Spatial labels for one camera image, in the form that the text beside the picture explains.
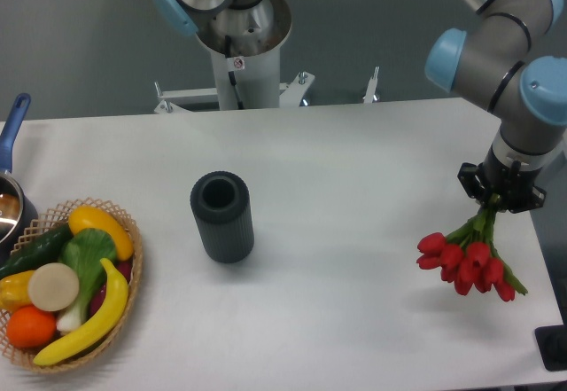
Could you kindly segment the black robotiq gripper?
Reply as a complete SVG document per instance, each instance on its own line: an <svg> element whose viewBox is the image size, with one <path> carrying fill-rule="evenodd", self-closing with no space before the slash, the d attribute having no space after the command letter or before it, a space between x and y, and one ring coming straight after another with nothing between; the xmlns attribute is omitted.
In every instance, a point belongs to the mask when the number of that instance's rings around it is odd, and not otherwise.
<svg viewBox="0 0 567 391"><path fill-rule="evenodd" d="M546 191L535 184L540 168L524 170L519 160L505 164L490 149L481 164L464 162L457 178L480 206L506 207L517 214L544 206Z"/></svg>

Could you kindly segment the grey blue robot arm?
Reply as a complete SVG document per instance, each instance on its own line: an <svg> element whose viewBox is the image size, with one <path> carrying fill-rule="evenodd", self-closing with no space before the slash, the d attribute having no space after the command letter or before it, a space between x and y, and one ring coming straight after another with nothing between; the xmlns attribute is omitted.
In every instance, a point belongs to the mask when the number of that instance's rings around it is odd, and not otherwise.
<svg viewBox="0 0 567 391"><path fill-rule="evenodd" d="M291 31L284 0L152 0L179 34L209 51L223 110L299 106L313 76L280 81L280 49ZM473 34L449 29L425 64L427 78L498 117L485 160L458 178L480 204L519 213L542 207L536 177L566 130L566 62L526 62L556 23L563 0L464 0L482 19Z"/></svg>

